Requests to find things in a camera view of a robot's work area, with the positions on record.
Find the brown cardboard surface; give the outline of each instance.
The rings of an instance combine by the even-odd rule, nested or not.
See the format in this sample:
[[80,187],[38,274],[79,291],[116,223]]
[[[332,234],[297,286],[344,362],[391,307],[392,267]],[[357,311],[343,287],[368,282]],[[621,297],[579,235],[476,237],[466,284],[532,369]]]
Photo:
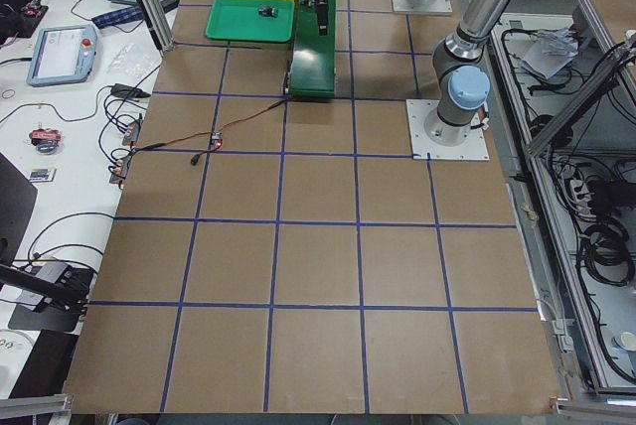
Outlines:
[[[516,230],[445,228],[442,242],[454,305],[535,306],[528,266]],[[476,277],[498,280],[476,282]]]
[[551,411],[547,397],[557,397],[559,390],[535,313],[457,313],[455,322],[473,413]]
[[257,410],[264,393],[266,347],[266,311],[184,311],[166,412]]
[[411,159],[358,161],[360,218],[391,223],[433,223],[426,164]]
[[176,315],[157,306],[90,306],[65,384],[73,413],[159,410]]
[[361,154],[411,155],[408,119],[401,101],[356,102],[356,133]]
[[281,218],[355,221],[352,159],[289,156],[283,175]]
[[273,242],[271,224],[200,223],[186,300],[268,303]]
[[356,229],[283,225],[275,295],[277,304],[358,304]]
[[372,311],[366,333],[377,413],[462,413],[447,313]]
[[289,152],[353,153],[351,101],[290,102],[286,134]]
[[362,413],[360,313],[276,311],[270,410]]
[[118,216],[194,216],[202,171],[190,165],[192,155],[141,152],[131,162]]
[[90,299],[179,301],[190,221],[116,221]]
[[[281,95],[286,46],[215,46],[212,0],[184,3],[141,143]],[[439,96],[429,53],[455,21],[338,6],[336,99],[228,127],[196,166],[208,136],[135,156],[75,412],[548,410],[557,381],[492,143],[490,162],[410,158],[403,100]]]
[[361,235],[366,304],[447,304],[434,228],[370,226]]

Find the white table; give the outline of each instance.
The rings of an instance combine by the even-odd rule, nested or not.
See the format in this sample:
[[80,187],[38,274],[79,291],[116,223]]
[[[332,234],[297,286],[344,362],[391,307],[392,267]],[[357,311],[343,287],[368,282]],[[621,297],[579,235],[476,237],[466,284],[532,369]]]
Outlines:
[[[87,22],[71,13],[78,0],[43,0],[49,6],[39,28],[84,25]],[[122,8],[106,0],[83,0],[76,11],[86,18]],[[176,10],[167,15],[172,24]],[[123,25],[130,30],[134,24]],[[29,40],[18,40],[11,46],[0,49],[0,62],[13,58],[30,57],[33,54],[38,30]],[[97,54],[88,80],[79,84],[30,87],[26,84],[29,63],[19,63],[0,67],[0,92],[9,99],[0,98],[0,118],[23,103],[48,102],[56,106],[66,118],[89,115],[95,107],[95,95],[105,85],[116,82],[134,85],[148,72],[161,63],[145,24],[133,33],[125,34],[116,28],[106,28],[98,33]],[[141,54],[146,68],[137,72],[114,70],[110,65],[122,48],[131,45]],[[148,77],[140,87],[152,90],[156,72]],[[140,112],[125,107],[122,111]],[[114,214],[120,197],[120,189],[109,182],[109,165],[97,145],[97,136],[106,123],[101,103],[98,113],[89,120],[75,123],[63,122],[50,107],[25,107],[0,124],[0,152],[7,157],[26,177],[32,169],[55,168],[57,173],[52,182],[35,184],[38,199],[18,258],[25,258],[27,248],[36,235],[55,219],[78,212],[102,212]],[[62,145],[52,155],[42,155],[31,145],[28,134],[39,128],[54,128],[62,131]],[[106,130],[102,145],[107,152],[121,146],[122,136],[112,126]],[[43,251],[62,243],[84,243],[104,249],[110,232],[111,220],[103,216],[83,215],[65,220],[47,233],[38,242],[38,250]],[[85,262],[98,269],[101,258],[84,248],[61,250],[59,257]],[[15,301],[20,290],[4,286],[0,298]],[[0,329],[6,328],[14,305],[0,303]],[[35,339],[37,332],[27,333]],[[26,360],[25,354],[8,356],[0,353],[0,399],[7,398]]]

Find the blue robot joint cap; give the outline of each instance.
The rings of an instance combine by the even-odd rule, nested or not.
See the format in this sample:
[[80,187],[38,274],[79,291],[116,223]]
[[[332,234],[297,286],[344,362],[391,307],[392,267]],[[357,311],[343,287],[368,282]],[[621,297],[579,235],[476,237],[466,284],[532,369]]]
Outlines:
[[448,83],[448,94],[463,110],[477,110],[490,93],[490,79],[475,66],[462,66],[455,70]]

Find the metal mounting plate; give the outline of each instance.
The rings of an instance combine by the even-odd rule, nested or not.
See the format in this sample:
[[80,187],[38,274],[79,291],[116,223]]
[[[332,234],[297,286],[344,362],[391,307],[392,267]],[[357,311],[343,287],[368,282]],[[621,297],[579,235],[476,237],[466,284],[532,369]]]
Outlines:
[[[428,113],[437,107],[438,102],[438,100],[431,99],[408,99],[406,101],[413,159],[426,160],[430,157],[432,160],[490,160],[482,129],[471,130],[466,141],[457,147],[440,145],[428,137],[424,132],[424,120]],[[479,116],[475,114],[472,125],[479,123]]]
[[407,13],[412,15],[436,15],[436,16],[450,16],[453,13],[453,8],[450,5],[450,0],[426,0],[420,5],[412,6],[406,0],[392,0],[394,4],[394,11],[396,13]]

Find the green conveyor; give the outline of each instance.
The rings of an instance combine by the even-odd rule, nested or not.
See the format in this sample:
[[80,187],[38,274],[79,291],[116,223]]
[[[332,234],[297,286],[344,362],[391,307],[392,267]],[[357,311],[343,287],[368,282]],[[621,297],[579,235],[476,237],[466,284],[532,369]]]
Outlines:
[[288,92],[294,97],[334,97],[336,0],[329,0],[329,31],[318,35],[313,7],[300,4],[296,16]]

